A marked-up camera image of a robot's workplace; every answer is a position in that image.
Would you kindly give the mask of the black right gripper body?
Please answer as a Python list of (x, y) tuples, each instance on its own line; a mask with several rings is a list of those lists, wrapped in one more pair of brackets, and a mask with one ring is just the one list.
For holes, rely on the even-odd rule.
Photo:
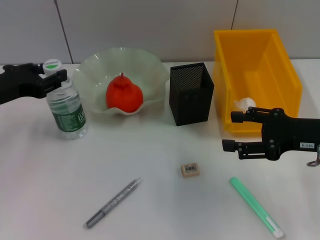
[(317, 152), (320, 145), (320, 120), (295, 118), (282, 108), (269, 109), (262, 120), (261, 138), (265, 157), (277, 161), (288, 151)]

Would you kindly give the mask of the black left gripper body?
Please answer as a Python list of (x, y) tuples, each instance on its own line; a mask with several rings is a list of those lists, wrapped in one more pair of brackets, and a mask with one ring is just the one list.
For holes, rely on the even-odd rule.
[(43, 78), (28, 69), (31, 63), (5, 65), (0, 74), (0, 103), (5, 104), (22, 97), (43, 99), (47, 96)]

